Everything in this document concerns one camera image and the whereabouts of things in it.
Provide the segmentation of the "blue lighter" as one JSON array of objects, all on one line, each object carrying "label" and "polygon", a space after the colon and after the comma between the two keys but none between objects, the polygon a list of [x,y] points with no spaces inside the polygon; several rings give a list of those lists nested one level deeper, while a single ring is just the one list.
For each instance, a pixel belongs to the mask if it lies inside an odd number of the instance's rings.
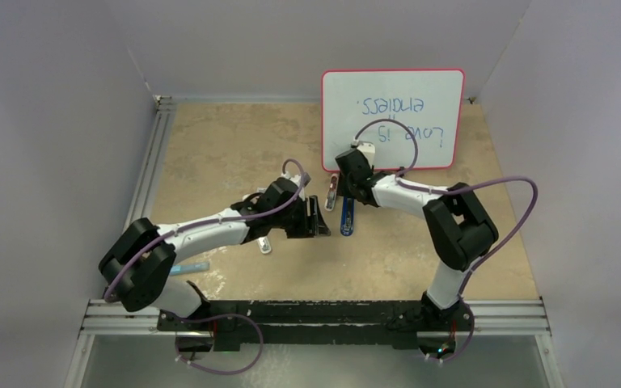
[{"label": "blue lighter", "polygon": [[345,197],[343,199],[342,217],[341,217],[341,225],[340,225],[340,232],[345,237],[351,236],[353,234],[354,220],[355,220],[354,213],[355,213],[354,199]]}]

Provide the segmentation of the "pink white eraser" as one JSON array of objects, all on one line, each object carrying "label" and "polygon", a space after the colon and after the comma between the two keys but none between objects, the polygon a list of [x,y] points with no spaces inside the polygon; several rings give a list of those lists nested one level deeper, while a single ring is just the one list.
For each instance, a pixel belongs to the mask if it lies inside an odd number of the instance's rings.
[{"label": "pink white eraser", "polygon": [[325,199],[324,208],[331,212],[336,205],[337,191],[338,191],[338,183],[339,183],[339,175],[337,173],[333,173],[330,177],[329,187],[327,190],[327,195]]}]

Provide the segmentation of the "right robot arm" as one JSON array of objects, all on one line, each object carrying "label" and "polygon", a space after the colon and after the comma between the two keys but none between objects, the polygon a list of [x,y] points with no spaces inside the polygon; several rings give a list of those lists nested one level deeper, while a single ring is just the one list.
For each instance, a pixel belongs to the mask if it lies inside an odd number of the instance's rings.
[{"label": "right robot arm", "polygon": [[453,194],[466,187],[429,188],[412,183],[406,188],[398,176],[376,171],[372,147],[356,145],[335,157],[340,171],[339,193],[375,208],[395,209],[425,220],[440,263],[422,298],[421,317],[433,329],[449,323],[461,301],[461,287],[473,262],[486,255],[499,232],[473,192]]}]

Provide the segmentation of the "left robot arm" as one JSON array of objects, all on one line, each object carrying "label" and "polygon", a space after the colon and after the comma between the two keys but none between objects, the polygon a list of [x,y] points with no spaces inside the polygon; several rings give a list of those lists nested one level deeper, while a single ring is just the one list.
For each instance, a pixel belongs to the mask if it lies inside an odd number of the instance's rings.
[{"label": "left robot arm", "polygon": [[304,192],[307,181],[300,175],[279,177],[264,191],[193,221],[132,221],[99,263],[108,283],[104,299],[120,302],[128,312],[155,307],[176,315],[188,330],[200,330],[209,319],[209,301],[193,282],[172,278],[171,269],[219,247],[256,242],[275,229],[287,238],[330,235],[317,197]]}]

